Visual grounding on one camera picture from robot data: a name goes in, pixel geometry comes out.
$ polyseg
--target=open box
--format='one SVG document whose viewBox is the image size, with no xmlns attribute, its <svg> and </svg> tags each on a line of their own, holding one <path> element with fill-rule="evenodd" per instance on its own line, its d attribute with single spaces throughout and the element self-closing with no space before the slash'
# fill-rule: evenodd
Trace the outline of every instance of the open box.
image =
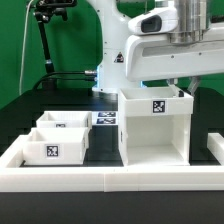
<svg viewBox="0 0 224 224">
<path fill-rule="evenodd" d="M 22 163 L 31 166 L 83 164 L 88 147 L 88 128 L 33 128 L 10 148 L 11 151 L 18 148 L 20 155 L 15 154 L 17 159 L 12 159 L 10 164 L 16 167 Z"/>
<path fill-rule="evenodd" d="M 192 96 L 177 87 L 121 89 L 118 110 L 124 165 L 189 165 Z"/>
<path fill-rule="evenodd" d="M 36 121 L 38 128 L 92 128 L 91 111 L 45 111 Z"/>
</svg>

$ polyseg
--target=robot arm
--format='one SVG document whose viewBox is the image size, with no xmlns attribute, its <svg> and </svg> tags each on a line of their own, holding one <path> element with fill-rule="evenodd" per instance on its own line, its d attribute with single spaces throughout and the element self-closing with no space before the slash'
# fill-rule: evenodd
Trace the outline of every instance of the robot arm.
<svg viewBox="0 0 224 224">
<path fill-rule="evenodd" d="M 141 82 L 130 82 L 125 77 L 125 43 L 131 32 L 130 17 L 119 12 L 117 0 L 86 0 L 96 11 L 102 28 L 103 59 L 98 65 L 96 95 L 116 97 L 119 88 L 138 88 Z M 145 0 L 120 0 L 119 2 L 145 2 Z"/>
<path fill-rule="evenodd" d="M 178 25 L 173 30 L 161 28 L 142 36 L 138 27 L 142 27 L 147 15 L 129 22 L 133 33 L 126 42 L 125 51 L 125 72 L 129 80 L 148 81 L 223 73 L 224 23 L 209 26 L 209 0 L 172 2 L 178 15 Z M 154 9 L 149 19 L 157 12 L 160 11 Z"/>
<path fill-rule="evenodd" d="M 129 30 L 134 35 L 167 33 L 177 26 L 178 14 L 173 4 L 169 4 L 168 7 L 155 8 L 135 17 L 128 23 Z"/>
</svg>

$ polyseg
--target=cardboard-like white container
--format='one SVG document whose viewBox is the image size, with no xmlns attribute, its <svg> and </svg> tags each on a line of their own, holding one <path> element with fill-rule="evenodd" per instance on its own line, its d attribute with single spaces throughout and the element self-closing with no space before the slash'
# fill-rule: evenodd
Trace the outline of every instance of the cardboard-like white container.
<svg viewBox="0 0 224 224">
<path fill-rule="evenodd" d="M 192 96 L 176 87 L 121 89 L 118 112 L 124 165 L 189 165 Z"/>
<path fill-rule="evenodd" d="M 23 145 L 25 165 L 83 164 L 88 128 L 33 128 Z"/>
<path fill-rule="evenodd" d="M 45 111 L 36 121 L 38 128 L 92 128 L 91 111 Z"/>
</svg>

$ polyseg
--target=green wall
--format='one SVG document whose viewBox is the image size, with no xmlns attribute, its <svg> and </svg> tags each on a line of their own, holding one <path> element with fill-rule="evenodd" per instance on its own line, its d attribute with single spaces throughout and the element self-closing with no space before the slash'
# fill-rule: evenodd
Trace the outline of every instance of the green wall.
<svg viewBox="0 0 224 224">
<path fill-rule="evenodd" d="M 0 108 L 19 96 L 19 76 L 22 54 L 26 0 L 7 0 L 1 4 L 0 42 Z M 149 8 L 154 2 L 149 0 Z M 129 16 L 142 12 L 141 4 L 119 4 L 119 10 Z M 212 14 L 223 14 L 224 1 L 212 0 Z M 63 22 L 53 17 L 46 25 L 51 55 L 56 70 L 95 69 L 101 61 L 101 27 L 95 11 L 85 0 L 68 9 L 69 20 Z M 23 92 L 32 89 L 35 82 L 45 74 L 44 57 L 37 22 L 30 13 Z M 181 86 L 188 84 L 180 80 Z M 91 87 L 90 82 L 59 82 L 59 87 Z M 158 84 L 150 82 L 149 86 Z M 201 86 L 210 87 L 224 94 L 224 75 L 203 77 Z"/>
</svg>

